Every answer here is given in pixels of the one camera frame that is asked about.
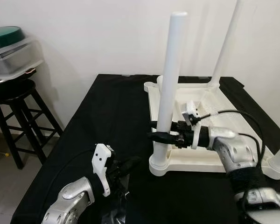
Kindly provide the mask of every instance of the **white wall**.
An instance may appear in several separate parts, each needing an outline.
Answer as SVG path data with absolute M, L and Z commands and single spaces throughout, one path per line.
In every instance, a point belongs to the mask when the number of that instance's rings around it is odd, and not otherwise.
M 280 127 L 280 0 L 240 0 L 231 29 L 222 75 L 243 83 Z
M 66 126 L 98 73 L 162 73 L 172 11 L 190 15 L 181 75 L 210 76 L 235 2 L 4 0 L 0 26 L 20 26 L 39 41 L 46 64 L 37 69 L 34 80 Z M 240 3 L 222 72 L 241 81 L 280 126 L 280 107 L 276 113 L 272 107 L 280 104 L 280 81 L 274 78 L 276 88 L 268 76 L 280 77 L 280 0 Z M 256 88 L 252 81 L 259 76 L 262 84 Z

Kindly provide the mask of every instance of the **tile floor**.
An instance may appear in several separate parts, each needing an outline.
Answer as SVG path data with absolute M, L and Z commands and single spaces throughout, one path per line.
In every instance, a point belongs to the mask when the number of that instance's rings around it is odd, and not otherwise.
M 51 139 L 44 147 L 48 155 L 58 138 Z M 24 137 L 17 143 L 18 147 L 31 150 L 29 142 Z M 4 139 L 0 137 L 0 151 L 9 152 Z M 0 154 L 0 224 L 9 224 L 11 217 L 30 186 L 37 172 L 41 168 L 36 155 L 20 153 L 25 164 L 22 170 L 17 169 L 12 155 L 5 157 Z

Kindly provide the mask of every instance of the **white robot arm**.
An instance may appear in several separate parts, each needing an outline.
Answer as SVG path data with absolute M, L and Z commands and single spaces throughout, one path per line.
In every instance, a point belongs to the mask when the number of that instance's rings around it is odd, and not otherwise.
M 139 162 L 138 157 L 114 163 L 111 147 L 97 144 L 92 166 L 94 175 L 82 177 L 61 189 L 57 200 L 46 211 L 42 224 L 76 224 L 84 210 L 97 198 L 109 196 L 111 190 L 123 190 L 120 178 L 128 175 Z

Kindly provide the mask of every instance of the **stool leg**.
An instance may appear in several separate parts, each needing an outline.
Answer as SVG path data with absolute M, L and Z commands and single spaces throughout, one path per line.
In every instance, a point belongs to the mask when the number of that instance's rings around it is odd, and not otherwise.
M 25 101 L 21 100 L 19 103 L 21 104 L 21 109 L 23 110 L 27 120 L 31 120 L 33 117 L 32 117 L 32 114 L 31 114 L 29 108 L 27 107 L 27 104 L 25 103 Z M 33 128 L 36 136 L 38 137 L 39 141 L 41 143 L 43 143 L 46 138 L 43 136 L 43 134 L 42 134 L 41 130 L 39 129 L 37 123 L 35 121 L 32 121 L 30 124 L 31 124 L 31 127 Z
M 44 114 L 46 115 L 46 117 L 48 118 L 49 122 L 52 124 L 52 126 L 55 128 L 55 130 L 57 131 L 57 133 L 59 134 L 59 136 L 62 135 L 63 130 L 61 129 L 61 127 L 59 126 L 59 124 L 57 123 L 57 121 L 55 120 L 54 116 L 52 115 L 52 113 L 50 112 L 50 110 L 48 109 L 47 105 L 45 104 L 45 102 L 42 100 L 41 96 L 38 94 L 38 92 L 36 90 L 34 90 L 32 92 L 32 97 L 34 98 L 34 100 L 36 101 L 36 103 L 39 105 L 39 107 L 41 108 L 41 110 L 44 112 Z
M 7 127 L 7 123 L 5 121 L 1 108 L 0 108 L 0 128 L 4 135 L 5 141 L 7 142 L 9 150 L 10 150 L 11 154 L 13 155 L 17 168 L 22 169 L 24 167 L 22 159 L 20 158 L 19 152 L 14 143 L 13 137 Z
M 15 117 L 17 118 L 18 122 L 20 123 L 20 126 L 22 127 L 24 133 L 26 134 L 32 148 L 36 152 L 36 155 L 38 156 L 39 160 L 43 164 L 46 161 L 46 156 L 42 151 L 42 148 L 40 144 L 38 143 L 32 129 L 30 128 L 30 125 L 28 121 L 25 118 L 25 115 L 23 111 L 21 110 L 21 107 L 19 104 L 11 104 L 10 105 L 12 111 L 14 112 Z

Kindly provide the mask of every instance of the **green lid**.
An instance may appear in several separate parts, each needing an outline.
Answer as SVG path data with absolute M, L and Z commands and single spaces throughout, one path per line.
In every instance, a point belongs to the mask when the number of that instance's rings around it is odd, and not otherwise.
M 25 38 L 20 27 L 0 27 L 0 48 L 17 43 Z

